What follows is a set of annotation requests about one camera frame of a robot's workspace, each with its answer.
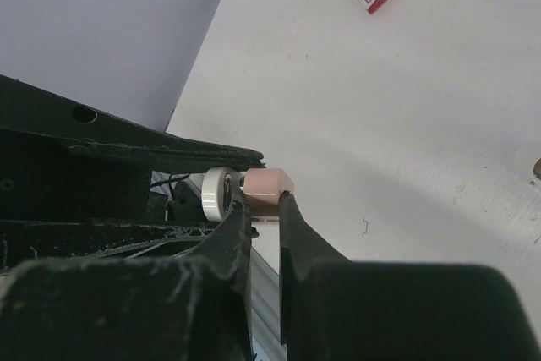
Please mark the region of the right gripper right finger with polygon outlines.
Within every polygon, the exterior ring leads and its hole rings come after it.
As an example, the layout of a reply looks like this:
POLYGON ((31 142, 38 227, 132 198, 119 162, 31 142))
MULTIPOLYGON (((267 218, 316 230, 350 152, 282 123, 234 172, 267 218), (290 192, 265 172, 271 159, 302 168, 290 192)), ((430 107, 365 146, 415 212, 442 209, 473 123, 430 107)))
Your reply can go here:
POLYGON ((347 259, 279 203, 281 343, 291 360, 537 360, 515 289, 472 264, 347 259))

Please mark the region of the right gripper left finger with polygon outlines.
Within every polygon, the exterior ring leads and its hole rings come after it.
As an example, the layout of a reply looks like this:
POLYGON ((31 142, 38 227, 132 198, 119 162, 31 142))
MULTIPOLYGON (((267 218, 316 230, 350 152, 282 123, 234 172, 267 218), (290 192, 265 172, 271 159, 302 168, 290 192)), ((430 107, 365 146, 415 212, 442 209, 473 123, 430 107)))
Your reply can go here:
POLYGON ((178 258, 30 260, 1 293, 4 360, 250 360, 249 212, 178 258))

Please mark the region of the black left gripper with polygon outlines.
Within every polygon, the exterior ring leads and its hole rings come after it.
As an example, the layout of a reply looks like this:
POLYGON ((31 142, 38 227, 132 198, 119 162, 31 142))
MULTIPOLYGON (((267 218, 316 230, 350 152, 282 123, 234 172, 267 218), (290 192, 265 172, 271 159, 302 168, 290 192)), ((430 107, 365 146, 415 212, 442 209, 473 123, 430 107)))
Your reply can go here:
POLYGON ((2 77, 1 271, 27 260, 180 253, 216 227, 183 177, 262 160, 2 77))

